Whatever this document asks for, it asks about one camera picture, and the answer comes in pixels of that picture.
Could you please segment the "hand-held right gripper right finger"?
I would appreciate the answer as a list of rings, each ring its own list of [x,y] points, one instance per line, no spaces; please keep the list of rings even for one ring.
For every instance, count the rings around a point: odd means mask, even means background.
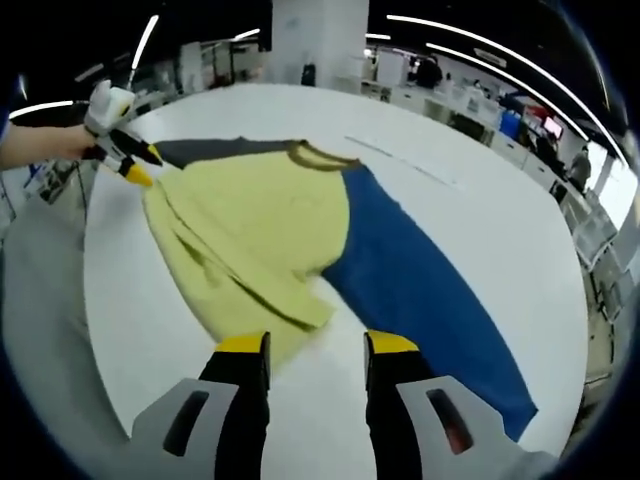
[[[380,479],[505,479],[525,456],[501,415],[406,338],[364,335],[366,423]]]

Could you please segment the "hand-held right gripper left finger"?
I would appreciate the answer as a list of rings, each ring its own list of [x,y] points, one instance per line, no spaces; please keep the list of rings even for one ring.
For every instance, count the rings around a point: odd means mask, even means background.
[[[135,419],[132,479],[259,479],[270,421],[270,334],[218,344],[197,379],[183,379]]]

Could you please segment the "person's left hand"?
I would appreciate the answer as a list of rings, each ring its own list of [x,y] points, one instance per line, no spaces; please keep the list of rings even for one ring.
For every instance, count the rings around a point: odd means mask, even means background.
[[[52,155],[65,160],[81,160],[96,146],[96,137],[84,125],[56,128]]]

